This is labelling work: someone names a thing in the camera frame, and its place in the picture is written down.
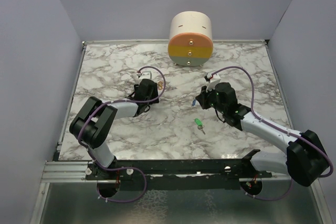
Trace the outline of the green tag key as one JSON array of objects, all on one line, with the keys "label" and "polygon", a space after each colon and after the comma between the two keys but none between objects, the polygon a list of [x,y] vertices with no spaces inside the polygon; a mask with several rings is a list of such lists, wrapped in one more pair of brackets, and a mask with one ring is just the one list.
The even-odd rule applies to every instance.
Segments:
[{"label": "green tag key", "polygon": [[194,119],[195,124],[197,125],[197,129],[200,130],[203,134],[205,134],[204,132],[204,125],[202,123],[202,121],[198,118]]}]

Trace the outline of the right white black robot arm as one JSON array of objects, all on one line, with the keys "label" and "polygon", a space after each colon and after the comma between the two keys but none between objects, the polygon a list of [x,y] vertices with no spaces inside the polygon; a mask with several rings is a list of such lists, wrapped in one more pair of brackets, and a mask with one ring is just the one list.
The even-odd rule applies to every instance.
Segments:
[{"label": "right white black robot arm", "polygon": [[241,164],[246,177],[267,170],[288,174],[299,185],[308,187],[330,167],[326,151],[315,132],[295,131],[263,119],[238,102],[235,90],[228,82],[220,82],[212,90],[203,86],[195,100],[203,110],[213,108],[220,113],[229,126],[251,133],[282,151],[281,154],[262,151],[254,154]]}]

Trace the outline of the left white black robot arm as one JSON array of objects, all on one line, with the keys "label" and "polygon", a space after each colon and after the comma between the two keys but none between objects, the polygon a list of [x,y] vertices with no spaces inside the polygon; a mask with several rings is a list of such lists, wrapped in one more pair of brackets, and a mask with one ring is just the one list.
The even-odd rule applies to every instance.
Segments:
[{"label": "left white black robot arm", "polygon": [[107,145],[107,136],[116,119],[133,118],[159,103],[158,85],[150,79],[143,79],[134,86],[134,92],[126,99],[102,102],[90,97],[70,124],[69,132],[85,147],[99,165],[98,173],[104,179],[115,175],[115,155]]}]

